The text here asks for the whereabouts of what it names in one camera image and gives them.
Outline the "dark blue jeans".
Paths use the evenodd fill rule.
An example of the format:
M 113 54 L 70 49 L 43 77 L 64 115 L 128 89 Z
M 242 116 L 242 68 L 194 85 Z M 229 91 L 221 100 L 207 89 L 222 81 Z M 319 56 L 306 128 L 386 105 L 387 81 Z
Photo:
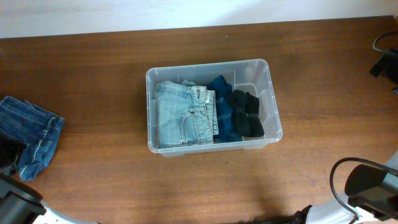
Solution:
M 24 145 L 15 165 L 21 180 L 33 180 L 50 164 L 63 124 L 62 117 L 27 100 L 1 100 L 1 136 Z

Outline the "dark grey garment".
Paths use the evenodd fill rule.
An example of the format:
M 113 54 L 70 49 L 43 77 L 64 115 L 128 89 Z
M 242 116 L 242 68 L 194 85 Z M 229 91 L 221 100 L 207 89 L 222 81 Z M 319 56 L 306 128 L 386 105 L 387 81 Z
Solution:
M 233 122 L 236 132 L 243 137 L 263 137 L 264 129 L 259 119 L 259 98 L 249 92 L 234 90 L 227 97 L 233 108 Z

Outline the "blue garment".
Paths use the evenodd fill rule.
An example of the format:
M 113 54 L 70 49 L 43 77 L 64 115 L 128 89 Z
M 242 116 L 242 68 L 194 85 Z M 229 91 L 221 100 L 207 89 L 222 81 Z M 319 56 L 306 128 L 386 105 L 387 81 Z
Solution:
M 229 105 L 227 96 L 232 93 L 232 85 L 227 83 L 224 76 L 219 75 L 206 84 L 208 90 L 215 92 L 216 119 L 218 134 L 214 136 L 216 142 L 238 142 L 243 138 L 236 133 L 233 122 L 234 109 Z

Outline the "light blue jeans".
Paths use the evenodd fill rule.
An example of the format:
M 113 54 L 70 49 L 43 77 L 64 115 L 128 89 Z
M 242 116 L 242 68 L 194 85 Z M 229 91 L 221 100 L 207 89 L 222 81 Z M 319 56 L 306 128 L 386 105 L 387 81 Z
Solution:
M 154 96 L 161 149 L 213 144 L 218 134 L 214 90 L 165 81 L 156 84 Z

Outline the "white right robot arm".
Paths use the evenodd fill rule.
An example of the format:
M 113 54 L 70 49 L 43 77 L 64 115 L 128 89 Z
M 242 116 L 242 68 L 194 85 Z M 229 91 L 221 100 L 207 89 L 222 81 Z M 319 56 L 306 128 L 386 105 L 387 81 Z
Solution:
M 336 193 L 335 172 L 344 162 L 358 162 L 342 194 Z M 397 219 L 397 154 L 382 165 L 358 157 L 338 160 L 330 172 L 333 198 L 298 211 L 291 223 L 364 223 Z

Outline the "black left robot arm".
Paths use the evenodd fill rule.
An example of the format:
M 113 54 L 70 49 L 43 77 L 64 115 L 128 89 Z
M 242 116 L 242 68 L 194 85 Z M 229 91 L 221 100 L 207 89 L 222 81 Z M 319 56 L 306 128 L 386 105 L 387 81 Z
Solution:
M 12 178 L 25 145 L 1 136 L 1 223 L 6 224 L 94 224 L 51 209 L 43 196 Z

